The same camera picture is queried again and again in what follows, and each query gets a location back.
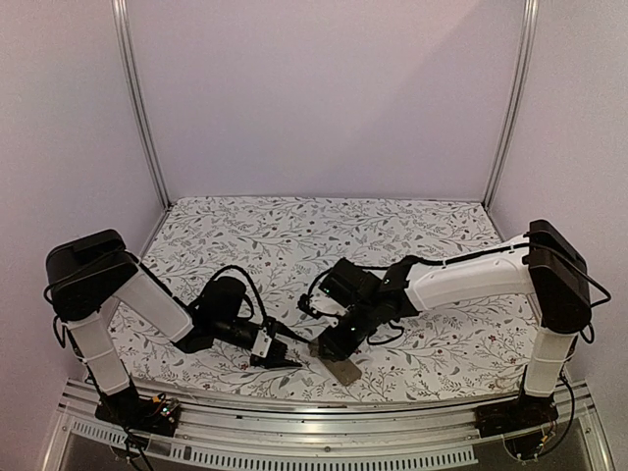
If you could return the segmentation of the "white remote control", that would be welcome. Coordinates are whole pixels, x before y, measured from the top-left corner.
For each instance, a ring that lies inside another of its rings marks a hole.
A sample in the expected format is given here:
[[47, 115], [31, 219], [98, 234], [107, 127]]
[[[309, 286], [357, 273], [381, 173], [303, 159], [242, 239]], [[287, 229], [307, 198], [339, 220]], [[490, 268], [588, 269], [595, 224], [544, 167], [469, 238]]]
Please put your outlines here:
[[351, 360], [325, 359], [320, 355], [316, 341], [310, 342], [308, 348], [310, 355], [318, 359], [341, 385], [348, 387], [362, 378], [362, 371]]

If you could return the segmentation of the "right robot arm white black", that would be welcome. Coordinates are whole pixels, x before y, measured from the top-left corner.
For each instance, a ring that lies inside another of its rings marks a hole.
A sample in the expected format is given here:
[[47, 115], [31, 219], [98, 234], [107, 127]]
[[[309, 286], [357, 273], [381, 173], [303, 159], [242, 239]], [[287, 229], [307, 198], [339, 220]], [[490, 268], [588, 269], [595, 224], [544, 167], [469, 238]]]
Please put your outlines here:
[[586, 261], [548, 221], [530, 223], [524, 235], [496, 247], [448, 260], [406, 256], [378, 277], [342, 258], [320, 289], [344, 310], [317, 338], [318, 353], [348, 359], [380, 326], [458, 301], [521, 294], [540, 322], [523, 393], [507, 407], [507, 419], [527, 428], [542, 416], [577, 335], [592, 321]]

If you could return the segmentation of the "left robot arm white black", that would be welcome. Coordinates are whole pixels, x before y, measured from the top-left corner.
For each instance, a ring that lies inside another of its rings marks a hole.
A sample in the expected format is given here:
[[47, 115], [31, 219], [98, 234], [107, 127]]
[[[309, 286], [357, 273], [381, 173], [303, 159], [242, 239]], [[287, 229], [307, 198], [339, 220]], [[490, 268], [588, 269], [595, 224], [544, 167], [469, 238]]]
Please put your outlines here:
[[45, 259], [43, 296], [78, 350], [109, 411], [126, 426], [145, 418], [143, 400], [133, 394], [131, 376], [100, 314], [114, 299], [185, 354], [209, 349], [214, 341], [247, 350], [249, 362], [264, 369], [296, 368], [283, 338], [301, 337], [271, 317], [251, 277], [228, 266], [211, 278], [189, 304], [183, 303], [127, 250], [120, 234], [104, 230], [53, 248]]

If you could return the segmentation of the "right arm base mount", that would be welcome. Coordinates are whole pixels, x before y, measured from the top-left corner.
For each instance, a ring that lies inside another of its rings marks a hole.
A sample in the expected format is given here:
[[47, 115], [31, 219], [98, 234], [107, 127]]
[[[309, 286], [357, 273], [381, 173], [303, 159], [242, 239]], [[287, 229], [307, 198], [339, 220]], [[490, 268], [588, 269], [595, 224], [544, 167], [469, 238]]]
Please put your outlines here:
[[558, 419], [553, 394], [537, 397], [526, 394], [508, 401], [478, 406], [474, 411], [475, 428], [482, 438], [538, 427]]

